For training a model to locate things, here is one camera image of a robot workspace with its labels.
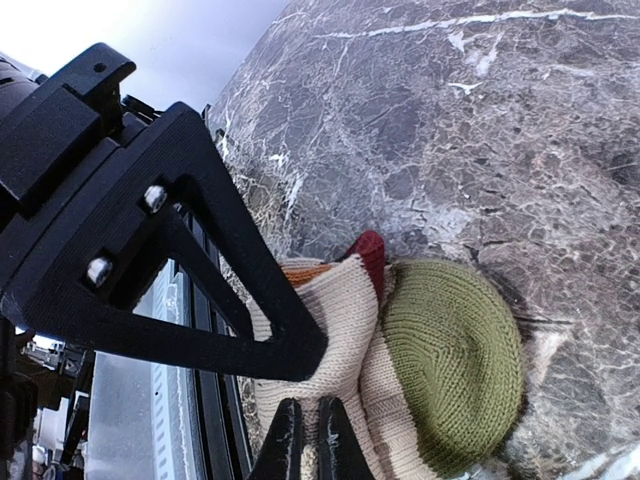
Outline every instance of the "knitted beanie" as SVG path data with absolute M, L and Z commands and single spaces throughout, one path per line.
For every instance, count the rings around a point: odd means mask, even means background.
M 451 477 L 491 453 L 516 419 L 518 330 L 498 292 L 467 268 L 426 260 L 393 271 L 360 378 L 369 430 L 388 478 Z
M 358 392 L 358 377 L 379 313 L 384 280 L 384 243 L 375 232 L 362 235 L 342 262 L 328 266 L 320 260 L 285 261 L 283 271 L 328 337 L 328 346 L 314 375 L 303 382 L 256 380 L 255 397 L 262 435 L 266 435 L 280 401 L 295 398 L 303 414 L 305 461 L 313 465 L 318 444 L 320 399 L 333 395 L 345 406 L 367 464 L 376 479 L 382 468 L 367 427 Z M 255 303 L 249 311 L 255 338 L 265 341 L 271 326 Z M 315 471 L 306 472 L 314 478 Z

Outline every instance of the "orange stripe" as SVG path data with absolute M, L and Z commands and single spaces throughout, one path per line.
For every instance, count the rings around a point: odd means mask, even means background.
M 293 285 L 294 288 L 298 288 L 329 270 L 331 270 L 331 265 L 318 265 L 317 267 L 311 268 L 284 269 L 283 272 L 287 280 L 289 280 L 289 283 Z

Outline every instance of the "black mount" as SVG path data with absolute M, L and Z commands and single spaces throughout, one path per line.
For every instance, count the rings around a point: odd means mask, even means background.
M 256 378 L 309 378 L 327 339 L 285 278 L 197 112 L 176 103 L 150 123 L 123 112 L 135 65 L 97 44 L 0 123 L 0 312 L 93 350 Z M 183 216 L 193 214 L 269 318 L 249 313 Z M 131 313 L 167 258 L 236 336 Z
M 339 398 L 320 399 L 318 479 L 374 480 Z M 260 456 L 248 480 L 299 480 L 301 476 L 302 409 L 285 398 L 271 422 Z

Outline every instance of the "green knit fabric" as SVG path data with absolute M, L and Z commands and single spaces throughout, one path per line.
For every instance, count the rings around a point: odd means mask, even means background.
M 451 477 L 495 450 L 524 390 L 519 333 L 498 292 L 450 262 L 399 263 L 382 329 L 425 463 Z

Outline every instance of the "beige knit fabric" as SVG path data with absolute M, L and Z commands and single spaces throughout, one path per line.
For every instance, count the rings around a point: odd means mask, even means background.
M 395 288 L 393 265 L 384 269 L 381 310 Z M 360 374 L 360 396 L 374 449 L 387 480 L 437 480 L 418 453 L 418 436 L 398 382 L 380 323 L 376 325 Z
M 318 478 L 318 448 L 305 445 L 300 458 L 300 480 L 314 480 Z
M 294 268 L 311 265 L 306 261 L 294 262 Z M 289 268 L 288 261 L 283 268 Z M 352 255 L 296 291 L 318 326 L 327 334 L 327 351 L 315 374 L 307 381 L 256 380 L 256 404 L 263 438 L 280 401 L 295 398 L 302 407 L 305 443 L 317 448 L 319 401 L 324 396 L 334 395 L 344 404 L 373 476 L 382 480 L 385 476 L 373 448 L 358 394 L 362 361 L 378 318 L 378 300 L 362 259 L 359 255 Z M 249 311 L 256 340 L 267 340 L 271 336 L 268 320 L 253 302 Z

